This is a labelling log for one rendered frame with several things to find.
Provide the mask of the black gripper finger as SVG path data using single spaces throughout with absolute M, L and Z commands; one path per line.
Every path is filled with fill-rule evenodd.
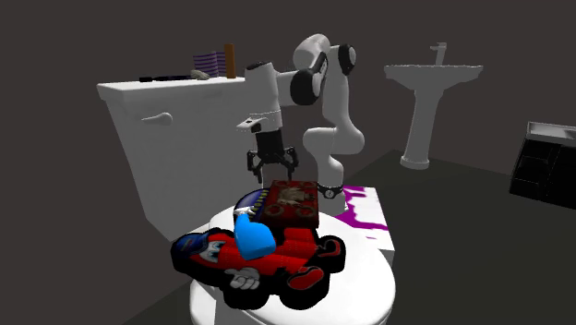
M 278 154 L 278 163 L 286 168 L 287 179 L 291 181 L 293 179 L 293 173 L 299 165 L 295 148 L 293 146 L 284 148 L 282 152 Z
M 254 159 L 258 156 L 258 152 L 256 150 L 249 150 L 246 153 L 246 168 L 249 172 L 251 172 L 258 180 L 259 184 L 263 183 L 263 176 L 261 169 L 264 165 L 262 160 L 259 160 L 258 164 L 254 164 Z

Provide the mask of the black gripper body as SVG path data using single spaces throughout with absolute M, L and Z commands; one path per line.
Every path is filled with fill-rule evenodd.
M 279 163 L 284 157 L 282 131 L 280 129 L 256 134 L 257 156 L 264 163 Z

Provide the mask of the blue oval plate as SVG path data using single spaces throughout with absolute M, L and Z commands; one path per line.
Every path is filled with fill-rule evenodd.
M 267 187 L 249 192 L 237 201 L 234 208 L 237 210 L 249 207 L 253 211 L 253 214 L 248 215 L 250 221 L 260 222 L 269 193 Z

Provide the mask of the dark red patterned box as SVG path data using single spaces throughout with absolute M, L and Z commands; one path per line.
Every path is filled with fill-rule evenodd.
M 318 184 L 311 181 L 274 180 L 253 204 L 258 222 L 270 228 L 317 229 Z

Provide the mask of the blue spray bottle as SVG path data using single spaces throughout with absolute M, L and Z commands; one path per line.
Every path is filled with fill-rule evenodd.
M 276 241 L 268 226 L 250 220 L 250 207 L 234 210 L 234 241 L 243 259 L 259 259 L 276 250 Z

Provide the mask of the white toilet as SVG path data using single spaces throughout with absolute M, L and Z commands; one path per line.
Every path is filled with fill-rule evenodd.
M 236 125 L 252 105 L 241 78 L 101 83 L 138 190 L 144 214 L 165 238 L 233 225 L 234 204 L 254 190 L 246 171 L 253 145 Z M 177 293 L 179 325 L 386 325 L 395 298 L 388 259 L 370 236 L 321 215 L 321 235 L 337 235 L 348 249 L 328 295 L 297 311 L 272 297 L 258 310 L 228 307 L 222 292 L 190 283 Z

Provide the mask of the brown upright block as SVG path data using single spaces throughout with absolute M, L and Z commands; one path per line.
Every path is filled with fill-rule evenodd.
M 226 77 L 236 78 L 234 45 L 232 43 L 226 43 L 224 45 L 224 56 L 225 56 Z

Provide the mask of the red cartoon figure toy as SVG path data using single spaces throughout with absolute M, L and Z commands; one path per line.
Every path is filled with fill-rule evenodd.
M 284 228 L 281 244 L 267 256 L 242 258 L 230 230 L 215 227 L 182 235 L 172 243 L 174 269 L 219 288 L 231 308 L 256 310 L 271 295 L 295 310 L 311 308 L 328 294 L 330 276 L 344 269 L 346 245 L 335 235 Z

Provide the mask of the purple striped box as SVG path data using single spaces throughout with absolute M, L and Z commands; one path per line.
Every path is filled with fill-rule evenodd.
M 212 51 L 207 54 L 196 54 L 193 56 L 196 70 L 208 74 L 210 77 L 225 77 L 226 64 L 225 53 Z

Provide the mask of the black flat stick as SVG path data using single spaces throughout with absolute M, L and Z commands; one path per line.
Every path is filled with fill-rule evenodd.
M 188 80 L 194 79 L 190 75 L 174 75 L 174 76 L 158 76 L 158 77 L 140 77 L 139 82 L 153 82 L 153 81 L 176 81 L 176 80 Z

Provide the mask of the black cabinet with grey top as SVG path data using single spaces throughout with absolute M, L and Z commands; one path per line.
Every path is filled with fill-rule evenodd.
M 576 210 L 576 126 L 529 122 L 509 192 Z

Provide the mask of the white pedestal sink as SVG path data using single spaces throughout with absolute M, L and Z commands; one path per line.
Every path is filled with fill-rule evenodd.
M 406 147 L 400 164 L 413 170 L 429 166 L 429 146 L 432 138 L 438 103 L 444 91 L 460 83 L 477 79 L 483 66 L 445 65 L 448 49 L 445 42 L 431 45 L 436 53 L 433 65 L 388 65 L 383 71 L 387 79 L 414 92 L 414 113 Z

